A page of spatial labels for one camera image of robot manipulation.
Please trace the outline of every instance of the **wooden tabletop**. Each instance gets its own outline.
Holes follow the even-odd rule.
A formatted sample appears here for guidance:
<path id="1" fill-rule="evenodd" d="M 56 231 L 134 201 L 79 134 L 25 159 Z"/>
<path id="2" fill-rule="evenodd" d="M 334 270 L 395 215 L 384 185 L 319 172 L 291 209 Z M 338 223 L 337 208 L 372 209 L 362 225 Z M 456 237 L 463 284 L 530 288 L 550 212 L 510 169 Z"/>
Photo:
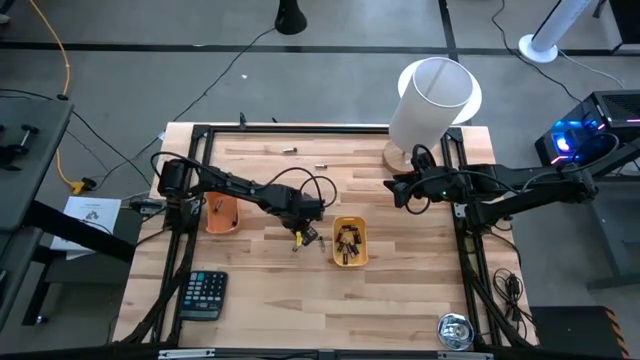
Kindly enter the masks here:
<path id="1" fill-rule="evenodd" d="M 186 155 L 193 125 L 170 123 L 162 150 Z M 488 129 L 462 130 L 468 162 L 494 163 Z M 219 321 L 184 322 L 180 346 L 444 349 L 436 335 L 439 318 L 449 312 L 467 314 L 451 208 L 432 204 L 427 213 L 415 216 L 393 207 L 393 196 L 382 185 L 391 178 L 381 156 L 387 141 L 387 135 L 216 134 L 212 165 L 257 182 L 301 166 L 330 177 L 338 187 L 338 200 L 322 222 L 314 223 L 328 240 L 326 253 L 318 242 L 292 252 L 291 233 L 251 203 L 241 202 L 241 230 L 233 235 L 207 233 L 203 217 L 193 270 L 229 273 L 226 301 Z M 297 147 L 297 154 L 282 154 L 288 147 Z M 442 164 L 439 147 L 434 155 Z M 160 165 L 165 159 L 160 158 Z M 316 164 L 328 168 L 316 170 Z M 297 187 L 306 177 L 290 172 L 278 182 Z M 323 197 L 332 197 L 326 182 L 320 186 Z M 314 193 L 311 186 L 305 190 Z M 419 208 L 421 203 L 412 205 Z M 370 259 L 362 268 L 345 269 L 332 259 L 331 226 L 336 216 L 351 215 L 367 221 Z M 140 238 L 157 232 L 161 224 L 160 216 L 144 223 Z M 510 232 L 497 232 L 512 239 Z M 157 298 L 169 237 L 165 233 L 137 249 L 114 339 L 128 335 Z M 485 236 L 484 247 L 491 275 L 504 267 L 522 278 L 517 256 L 507 244 Z M 175 296 L 164 336 L 174 304 Z M 528 311 L 526 294 L 519 304 Z M 484 307 L 479 305 L 478 312 L 487 332 Z M 535 344 L 534 330 L 528 327 L 528 340 Z"/>

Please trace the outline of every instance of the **wooden lamp base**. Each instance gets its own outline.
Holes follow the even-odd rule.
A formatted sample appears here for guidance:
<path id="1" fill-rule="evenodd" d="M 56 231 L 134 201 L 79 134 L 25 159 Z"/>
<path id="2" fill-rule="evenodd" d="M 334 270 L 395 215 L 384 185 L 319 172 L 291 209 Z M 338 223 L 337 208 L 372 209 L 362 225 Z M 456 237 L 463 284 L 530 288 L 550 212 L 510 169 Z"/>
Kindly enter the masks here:
<path id="1" fill-rule="evenodd" d="M 411 153 L 405 152 L 391 141 L 382 150 L 382 163 L 394 175 L 413 171 Z"/>

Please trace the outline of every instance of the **black calculator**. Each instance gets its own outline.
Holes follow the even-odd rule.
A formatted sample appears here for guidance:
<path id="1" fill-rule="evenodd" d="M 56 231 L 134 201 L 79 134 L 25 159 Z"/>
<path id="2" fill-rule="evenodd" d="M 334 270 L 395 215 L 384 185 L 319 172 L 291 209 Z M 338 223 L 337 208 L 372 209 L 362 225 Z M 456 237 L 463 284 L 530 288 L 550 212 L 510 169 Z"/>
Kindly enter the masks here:
<path id="1" fill-rule="evenodd" d="M 215 321 L 220 318 L 229 275 L 222 271 L 193 271 L 182 292 L 180 319 Z"/>

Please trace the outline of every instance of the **yellow cable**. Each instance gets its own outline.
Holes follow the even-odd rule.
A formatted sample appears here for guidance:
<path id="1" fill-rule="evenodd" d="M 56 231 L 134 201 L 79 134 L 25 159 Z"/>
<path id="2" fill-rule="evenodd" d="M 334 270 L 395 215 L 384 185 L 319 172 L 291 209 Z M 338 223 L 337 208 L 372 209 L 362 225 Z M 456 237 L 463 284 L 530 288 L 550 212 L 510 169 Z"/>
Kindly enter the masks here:
<path id="1" fill-rule="evenodd" d="M 62 95 L 66 96 L 67 92 L 69 91 L 69 83 L 71 82 L 71 65 L 69 64 L 69 58 L 67 57 L 67 52 L 65 51 L 64 46 L 62 45 L 62 41 L 60 41 L 60 38 L 58 37 L 58 34 L 53 29 L 53 27 L 49 23 L 49 20 L 47 20 L 47 17 L 44 15 L 44 13 L 42 13 L 38 5 L 36 5 L 35 1 L 29 0 L 29 2 L 31 3 L 31 6 L 33 6 L 33 9 L 40 16 L 40 19 L 42 19 L 42 22 L 44 22 L 44 24 L 47 26 L 47 28 L 49 29 L 49 32 L 51 32 L 51 35 L 58 43 L 58 47 L 60 47 L 60 51 L 62 52 L 62 58 L 64 59 L 64 67 L 67 73 L 66 80 L 64 82 L 64 88 L 62 89 Z M 56 167 L 58 168 L 58 174 L 60 175 L 60 178 L 62 179 L 62 181 L 64 181 L 67 185 L 69 185 L 72 190 L 75 190 L 76 187 L 74 186 L 74 183 L 71 182 L 62 172 L 62 164 L 61 164 L 59 148 L 56 149 L 56 165 L 57 165 Z"/>

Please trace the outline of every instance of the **gray floor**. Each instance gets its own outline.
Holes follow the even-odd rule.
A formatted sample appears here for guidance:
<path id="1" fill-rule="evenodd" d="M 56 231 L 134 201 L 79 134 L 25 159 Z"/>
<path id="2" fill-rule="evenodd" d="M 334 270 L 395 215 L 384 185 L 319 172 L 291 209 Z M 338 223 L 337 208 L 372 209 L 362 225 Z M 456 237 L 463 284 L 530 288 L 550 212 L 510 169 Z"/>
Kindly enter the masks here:
<path id="1" fill-rule="evenodd" d="M 490 22 L 499 0 L 449 0 L 456 43 L 468 48 L 501 48 Z M 555 1 L 508 1 L 498 21 L 510 44 L 535 30 Z M 445 46 L 435 0 L 301 0 L 308 29 L 286 37 L 271 33 L 260 45 Z M 68 42 L 244 45 L 270 28 L 276 0 L 68 0 L 41 1 L 51 23 Z M 561 44 L 564 48 L 607 47 L 599 22 L 585 12 Z M 3 36 L 16 41 L 50 41 L 46 28 L 18 2 Z M 71 99 L 76 110 L 125 155 L 135 154 L 197 97 L 235 56 L 233 53 L 70 52 Z M 397 104 L 396 79 L 410 62 L 429 54 L 244 54 L 209 95 L 182 121 L 386 123 Z M 577 60 L 640 87 L 640 58 L 581 57 Z M 575 106 L 563 90 L 511 56 L 461 56 L 478 79 L 483 105 L 474 125 L 489 126 L 500 163 L 539 165 L 533 142 Z M 616 89 L 600 75 L 558 59 L 541 68 L 578 98 Z M 0 87 L 54 96 L 64 79 L 57 51 L 2 50 Z M 70 131 L 112 167 L 120 162 L 76 120 Z M 73 139 L 62 143 L 68 176 L 104 170 Z M 148 178 L 148 156 L 137 162 Z M 118 170 L 94 196 L 124 197 L 147 189 L 130 168 Z M 67 189 L 54 169 L 39 199 L 62 207 Z M 516 217 L 515 239 L 532 305 L 605 305 L 613 309 L 632 356 L 640 357 L 640 287 L 588 292 L 585 282 L 608 274 L 602 239 L 583 206 L 552 205 Z M 27 328 L 19 319 L 38 269 L 31 269 L 10 323 L 0 334 L 2 352 L 104 343 L 117 313 L 122 287 L 64 286 L 49 297 L 51 323 Z M 82 338 L 64 336 L 82 327 Z"/>

